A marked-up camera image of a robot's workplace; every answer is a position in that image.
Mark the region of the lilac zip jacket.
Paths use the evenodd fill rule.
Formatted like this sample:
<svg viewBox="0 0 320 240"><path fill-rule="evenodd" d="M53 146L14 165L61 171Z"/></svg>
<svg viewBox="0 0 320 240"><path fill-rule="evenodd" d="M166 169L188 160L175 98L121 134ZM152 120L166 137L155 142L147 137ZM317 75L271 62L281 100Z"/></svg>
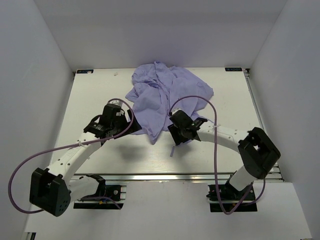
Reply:
<svg viewBox="0 0 320 240"><path fill-rule="evenodd" d="M195 120L214 96L213 88L186 68L168 67L159 61L137 67L131 80L133 88L125 98L133 103L132 110L142 127L137 134L147 135L152 145L172 124L170 109L181 109Z"/></svg>

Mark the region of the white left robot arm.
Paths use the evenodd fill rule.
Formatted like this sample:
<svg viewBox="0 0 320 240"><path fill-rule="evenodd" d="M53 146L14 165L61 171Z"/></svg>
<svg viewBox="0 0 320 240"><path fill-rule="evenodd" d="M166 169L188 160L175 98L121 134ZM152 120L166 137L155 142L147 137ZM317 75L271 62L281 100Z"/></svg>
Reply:
<svg viewBox="0 0 320 240"><path fill-rule="evenodd" d="M90 156L108 139L137 132L141 126L134 114L114 116L106 122L97 115L84 128L75 146L45 169L37 168L31 175L29 201L52 214L61 216L70 203L78 200L99 200L106 197L106 181L97 174L87 174L76 180L72 177Z"/></svg>

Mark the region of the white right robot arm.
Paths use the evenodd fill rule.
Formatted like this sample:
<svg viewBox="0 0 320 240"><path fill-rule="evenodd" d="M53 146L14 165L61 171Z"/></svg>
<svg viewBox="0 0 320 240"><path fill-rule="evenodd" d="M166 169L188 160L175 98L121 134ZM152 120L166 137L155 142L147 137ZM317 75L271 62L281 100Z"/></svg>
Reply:
<svg viewBox="0 0 320 240"><path fill-rule="evenodd" d="M181 119L172 116L170 120L168 129L176 145L193 140L217 142L240 155L243 165L225 184L226 195L233 200L242 196L252 182L265 179L281 157L278 148L259 127L242 131L214 125L201 117L192 120L188 116Z"/></svg>

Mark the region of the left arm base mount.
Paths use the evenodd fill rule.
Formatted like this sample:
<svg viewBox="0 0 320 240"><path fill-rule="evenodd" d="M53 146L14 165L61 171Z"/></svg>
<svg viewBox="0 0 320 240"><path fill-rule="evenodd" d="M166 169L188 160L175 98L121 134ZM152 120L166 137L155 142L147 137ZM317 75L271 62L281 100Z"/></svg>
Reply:
<svg viewBox="0 0 320 240"><path fill-rule="evenodd" d="M107 183L97 174L77 176L67 187L74 209L120 210L126 199L126 185Z"/></svg>

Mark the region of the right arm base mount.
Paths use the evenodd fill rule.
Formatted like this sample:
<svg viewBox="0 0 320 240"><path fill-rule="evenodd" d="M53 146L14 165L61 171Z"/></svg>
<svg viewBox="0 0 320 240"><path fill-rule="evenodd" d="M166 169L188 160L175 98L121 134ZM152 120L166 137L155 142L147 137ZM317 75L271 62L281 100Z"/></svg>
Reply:
<svg viewBox="0 0 320 240"><path fill-rule="evenodd" d="M250 184L245 187L242 191L232 190L231 186L225 184L219 184L218 190L222 202L222 206L226 212L231 212L232 209L238 204L238 202L245 196L241 204L235 209L235 212L239 213L250 213L257 212L257 197L253 189L253 185ZM223 213L221 209L218 195L216 193L216 185L208 185L208 193L206 198L209 201L209 207L211 213Z"/></svg>

